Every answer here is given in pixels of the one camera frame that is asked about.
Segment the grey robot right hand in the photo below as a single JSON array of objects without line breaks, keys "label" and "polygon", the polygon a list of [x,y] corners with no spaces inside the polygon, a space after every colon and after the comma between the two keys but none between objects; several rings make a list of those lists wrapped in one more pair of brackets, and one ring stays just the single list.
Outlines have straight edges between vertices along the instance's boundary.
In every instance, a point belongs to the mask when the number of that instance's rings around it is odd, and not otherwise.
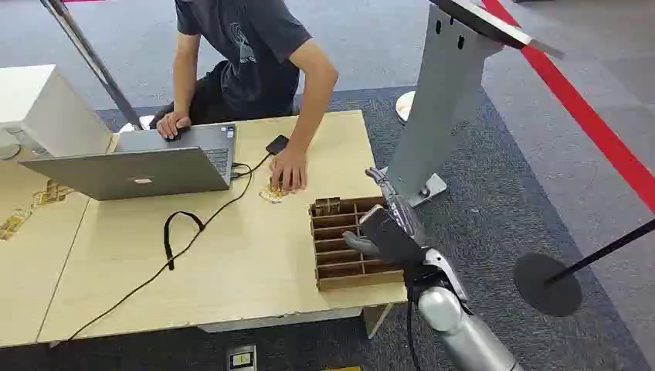
[{"label": "grey robot right hand", "polygon": [[342,234],[348,247],[385,262],[406,265],[421,264],[425,260],[423,227],[406,197],[401,196],[377,168],[365,174],[382,191],[382,204],[374,205],[359,220],[361,235],[346,231]]}]

